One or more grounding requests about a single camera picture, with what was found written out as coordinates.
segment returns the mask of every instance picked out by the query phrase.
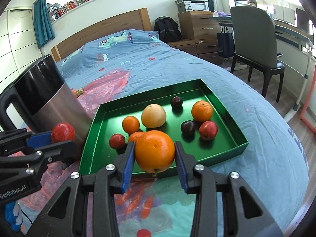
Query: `black lid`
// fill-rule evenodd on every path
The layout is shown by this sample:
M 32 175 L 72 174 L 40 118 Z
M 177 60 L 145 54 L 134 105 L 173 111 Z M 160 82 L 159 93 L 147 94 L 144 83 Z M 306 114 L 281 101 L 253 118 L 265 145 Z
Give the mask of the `black lid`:
M 34 61 L 10 85 L 16 88 L 31 115 L 38 112 L 64 84 L 50 54 Z

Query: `gray chair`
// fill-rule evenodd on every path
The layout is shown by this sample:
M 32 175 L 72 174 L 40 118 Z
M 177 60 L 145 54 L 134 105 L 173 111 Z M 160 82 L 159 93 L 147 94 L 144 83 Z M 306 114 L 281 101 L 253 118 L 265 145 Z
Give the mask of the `gray chair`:
M 235 55 L 230 72 L 233 74 L 236 61 L 249 66 L 248 81 L 252 68 L 263 72 L 261 95 L 266 96 L 273 75 L 280 74 L 277 102 L 280 100 L 284 78 L 284 65 L 278 61 L 277 39 L 274 20 L 264 11 L 252 5 L 240 5 L 230 9 L 233 21 Z

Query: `orange frame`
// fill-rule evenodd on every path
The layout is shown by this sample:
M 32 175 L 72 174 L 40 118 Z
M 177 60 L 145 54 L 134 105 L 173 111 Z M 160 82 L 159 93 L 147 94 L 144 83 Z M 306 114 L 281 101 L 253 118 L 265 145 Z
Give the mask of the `orange frame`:
M 312 98 L 312 94 L 313 94 L 314 87 L 315 87 L 315 82 L 316 82 L 316 68 L 315 68 L 315 71 L 314 71 L 314 77 L 313 77 L 311 89 L 309 90 L 309 94 L 308 94 L 307 100 L 306 100 L 305 105 L 304 105 L 304 107 L 303 107 L 303 109 L 301 111 L 301 114 L 300 114 L 300 119 L 313 131 L 314 134 L 316 134 L 316 128 L 304 117 L 304 114 L 305 114 L 306 109 L 307 109 L 307 107 L 309 105 L 309 101 Z

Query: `fruit stem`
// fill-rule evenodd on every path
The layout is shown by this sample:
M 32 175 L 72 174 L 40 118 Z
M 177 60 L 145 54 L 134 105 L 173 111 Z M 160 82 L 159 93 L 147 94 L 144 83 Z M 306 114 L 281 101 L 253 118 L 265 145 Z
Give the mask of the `fruit stem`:
M 159 172 L 159 169 L 154 169 L 155 173 L 153 174 L 154 177 L 157 176 L 158 172 Z

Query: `blue glove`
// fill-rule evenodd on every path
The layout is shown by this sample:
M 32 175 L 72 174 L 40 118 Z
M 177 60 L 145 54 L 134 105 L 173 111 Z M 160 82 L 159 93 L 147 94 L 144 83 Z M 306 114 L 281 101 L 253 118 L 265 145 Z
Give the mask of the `blue glove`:
M 18 232 L 23 222 L 21 207 L 17 201 L 4 207 L 4 218 L 10 224 L 13 231 Z

